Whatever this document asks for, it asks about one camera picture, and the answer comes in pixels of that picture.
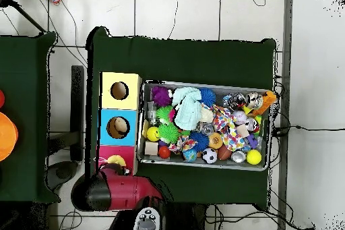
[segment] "round hole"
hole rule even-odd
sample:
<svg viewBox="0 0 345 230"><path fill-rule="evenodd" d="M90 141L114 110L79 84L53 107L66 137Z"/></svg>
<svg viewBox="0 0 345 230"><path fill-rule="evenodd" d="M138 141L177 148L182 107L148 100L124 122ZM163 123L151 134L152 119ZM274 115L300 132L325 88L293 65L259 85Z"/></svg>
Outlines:
<svg viewBox="0 0 345 230"><path fill-rule="evenodd" d="M106 125L106 131L114 139L123 139L129 133L129 122L123 117L113 117Z"/></svg>
<svg viewBox="0 0 345 230"><path fill-rule="evenodd" d="M115 82L111 86L111 96L116 100L126 99L128 96L128 86L124 82Z"/></svg>

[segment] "orange bowl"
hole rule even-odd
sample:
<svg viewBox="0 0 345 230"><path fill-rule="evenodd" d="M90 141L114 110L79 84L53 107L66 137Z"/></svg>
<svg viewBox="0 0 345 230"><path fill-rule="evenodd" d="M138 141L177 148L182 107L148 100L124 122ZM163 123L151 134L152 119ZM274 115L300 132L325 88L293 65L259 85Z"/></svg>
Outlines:
<svg viewBox="0 0 345 230"><path fill-rule="evenodd" d="M17 127L5 114L0 112L0 162L11 154L17 138Z"/></svg>

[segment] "red ball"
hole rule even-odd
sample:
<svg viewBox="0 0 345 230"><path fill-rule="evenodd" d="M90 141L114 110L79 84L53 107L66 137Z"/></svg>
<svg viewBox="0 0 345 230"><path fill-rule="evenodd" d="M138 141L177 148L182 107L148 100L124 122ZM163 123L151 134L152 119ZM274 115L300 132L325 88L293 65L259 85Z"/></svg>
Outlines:
<svg viewBox="0 0 345 230"><path fill-rule="evenodd" d="M158 156L162 159L167 159L170 156L170 150L167 146L161 146L158 150Z"/></svg>
<svg viewBox="0 0 345 230"><path fill-rule="evenodd" d="M5 95L4 93L0 90L0 108L5 104Z"/></svg>

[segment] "green table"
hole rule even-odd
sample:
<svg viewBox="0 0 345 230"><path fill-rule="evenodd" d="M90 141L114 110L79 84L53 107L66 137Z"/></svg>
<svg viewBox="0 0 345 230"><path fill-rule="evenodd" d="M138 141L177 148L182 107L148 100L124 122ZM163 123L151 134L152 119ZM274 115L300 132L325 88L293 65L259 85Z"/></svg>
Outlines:
<svg viewBox="0 0 345 230"><path fill-rule="evenodd" d="M86 158L90 155L91 161L96 156L101 71L135 73L143 80L272 89L276 48L273 39L204 42L108 37L106 30L100 27L89 35L88 47L87 99L91 98L92 102L88 105L91 109L86 106L86 115L92 115L86 131L91 131L90 142L94 146L91 146L91 153L86 153ZM254 172L141 163L137 175L149 177L170 201L267 207L268 170Z"/></svg>
<svg viewBox="0 0 345 230"><path fill-rule="evenodd" d="M44 182L48 111L46 64L56 34L0 36L0 109L18 128L13 152L0 162L0 201L57 202Z"/></svg>

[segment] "soccer ball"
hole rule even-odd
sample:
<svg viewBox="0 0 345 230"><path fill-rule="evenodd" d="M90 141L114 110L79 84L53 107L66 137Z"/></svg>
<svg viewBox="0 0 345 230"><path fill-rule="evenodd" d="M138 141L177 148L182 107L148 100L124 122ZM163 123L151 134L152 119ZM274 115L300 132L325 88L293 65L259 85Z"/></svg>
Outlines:
<svg viewBox="0 0 345 230"><path fill-rule="evenodd" d="M217 152L214 149L207 148L202 152L202 159L207 164L213 164L217 161Z"/></svg>

